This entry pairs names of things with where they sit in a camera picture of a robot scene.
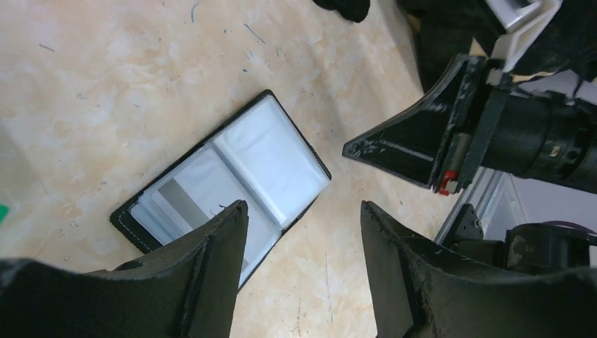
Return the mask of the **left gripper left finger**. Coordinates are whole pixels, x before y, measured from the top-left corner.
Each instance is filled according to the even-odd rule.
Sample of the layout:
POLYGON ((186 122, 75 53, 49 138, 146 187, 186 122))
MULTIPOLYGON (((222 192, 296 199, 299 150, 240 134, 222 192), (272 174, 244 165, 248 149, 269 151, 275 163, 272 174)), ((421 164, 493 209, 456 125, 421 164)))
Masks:
POLYGON ((235 201, 115 270, 1 261, 2 337, 228 337, 249 224, 235 201))

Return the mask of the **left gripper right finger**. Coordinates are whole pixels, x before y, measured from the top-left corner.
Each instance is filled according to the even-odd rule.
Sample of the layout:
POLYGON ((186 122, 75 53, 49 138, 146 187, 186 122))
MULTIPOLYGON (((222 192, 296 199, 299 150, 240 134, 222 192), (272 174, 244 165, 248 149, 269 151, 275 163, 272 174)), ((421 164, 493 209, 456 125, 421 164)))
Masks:
POLYGON ((474 261, 360 210, 379 337, 595 337, 596 270, 525 275, 474 261))

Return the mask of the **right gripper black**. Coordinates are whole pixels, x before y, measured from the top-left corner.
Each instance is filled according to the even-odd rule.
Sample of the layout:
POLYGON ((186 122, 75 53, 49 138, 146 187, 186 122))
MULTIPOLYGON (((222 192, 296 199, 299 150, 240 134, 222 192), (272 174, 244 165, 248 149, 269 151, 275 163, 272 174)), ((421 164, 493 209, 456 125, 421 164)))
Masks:
POLYGON ((457 55, 421 99, 345 143, 343 156, 443 195, 480 167, 596 193, 596 105, 526 92, 485 66, 457 55))

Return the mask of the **green plastic bin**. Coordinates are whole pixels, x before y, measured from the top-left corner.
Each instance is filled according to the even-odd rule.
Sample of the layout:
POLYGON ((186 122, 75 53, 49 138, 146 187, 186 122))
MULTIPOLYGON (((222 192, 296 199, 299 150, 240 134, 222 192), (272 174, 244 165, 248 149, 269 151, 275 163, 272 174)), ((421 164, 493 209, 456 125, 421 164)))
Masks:
POLYGON ((2 223, 6 219, 9 213, 10 208, 8 206, 0 204, 0 223, 2 223))

